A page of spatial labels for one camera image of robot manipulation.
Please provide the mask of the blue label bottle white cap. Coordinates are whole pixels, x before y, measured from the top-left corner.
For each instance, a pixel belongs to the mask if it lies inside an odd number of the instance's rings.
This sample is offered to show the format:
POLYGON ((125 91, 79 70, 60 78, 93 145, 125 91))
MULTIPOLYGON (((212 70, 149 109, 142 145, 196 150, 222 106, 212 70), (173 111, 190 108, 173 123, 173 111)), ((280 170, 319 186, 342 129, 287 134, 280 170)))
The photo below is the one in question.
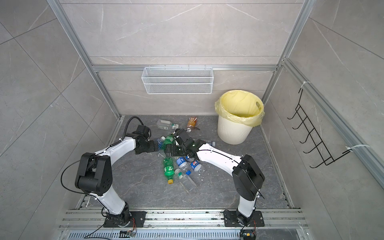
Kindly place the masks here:
POLYGON ((165 142, 166 138, 164 136, 158 138, 156 141, 157 141, 157 144, 158 144, 158 149, 159 150, 163 150, 164 149, 164 142, 165 142))

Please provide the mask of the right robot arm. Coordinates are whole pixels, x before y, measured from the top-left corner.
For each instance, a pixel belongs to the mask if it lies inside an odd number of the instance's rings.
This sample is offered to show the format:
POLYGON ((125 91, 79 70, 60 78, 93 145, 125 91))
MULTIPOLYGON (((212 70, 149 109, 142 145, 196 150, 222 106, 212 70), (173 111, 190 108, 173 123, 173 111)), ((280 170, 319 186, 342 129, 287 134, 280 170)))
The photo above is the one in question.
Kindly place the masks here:
POLYGON ((198 171, 200 162, 206 162, 222 169, 232 176, 235 189, 240 195, 236 217, 241 225, 252 221, 255 205, 265 176, 250 155, 235 156, 220 151, 206 141, 193 139, 184 129, 176 131, 164 140, 163 150, 167 157, 193 158, 191 168, 198 171))

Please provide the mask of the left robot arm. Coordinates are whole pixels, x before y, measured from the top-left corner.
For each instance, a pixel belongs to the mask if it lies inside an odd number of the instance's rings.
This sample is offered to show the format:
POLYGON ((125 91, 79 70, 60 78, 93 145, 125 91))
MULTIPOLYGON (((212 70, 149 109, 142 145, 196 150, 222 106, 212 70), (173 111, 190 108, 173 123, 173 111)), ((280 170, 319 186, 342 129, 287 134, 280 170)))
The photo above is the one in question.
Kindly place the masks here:
POLYGON ((113 188, 112 166, 125 154, 134 151, 141 153, 157 152, 158 145, 150 139, 151 130, 139 125, 133 133, 125 133, 117 142, 95 153, 82 155, 75 187, 91 195, 113 216, 123 215, 128 211, 128 204, 123 201, 113 188))

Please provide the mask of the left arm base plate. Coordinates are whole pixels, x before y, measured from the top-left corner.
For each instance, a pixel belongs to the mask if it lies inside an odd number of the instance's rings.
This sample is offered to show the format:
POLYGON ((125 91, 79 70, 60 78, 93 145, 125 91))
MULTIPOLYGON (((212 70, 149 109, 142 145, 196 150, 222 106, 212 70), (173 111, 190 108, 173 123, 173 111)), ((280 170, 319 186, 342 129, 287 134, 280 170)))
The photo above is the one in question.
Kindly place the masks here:
POLYGON ((105 228, 132 228, 135 224, 136 227, 142 228, 146 219, 147 212, 122 212, 120 215, 112 215, 107 213, 105 228))

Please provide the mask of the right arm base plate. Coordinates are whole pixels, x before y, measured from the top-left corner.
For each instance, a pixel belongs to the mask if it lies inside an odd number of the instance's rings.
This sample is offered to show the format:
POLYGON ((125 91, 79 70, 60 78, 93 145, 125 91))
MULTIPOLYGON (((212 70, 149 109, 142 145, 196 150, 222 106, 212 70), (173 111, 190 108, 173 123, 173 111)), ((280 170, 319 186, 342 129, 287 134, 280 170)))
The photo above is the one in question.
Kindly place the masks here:
POLYGON ((260 211, 253 211, 250 217, 245 217, 238 210, 224 210, 223 215, 226 227, 243 227, 253 225, 258 228, 265 226, 264 217, 260 211))

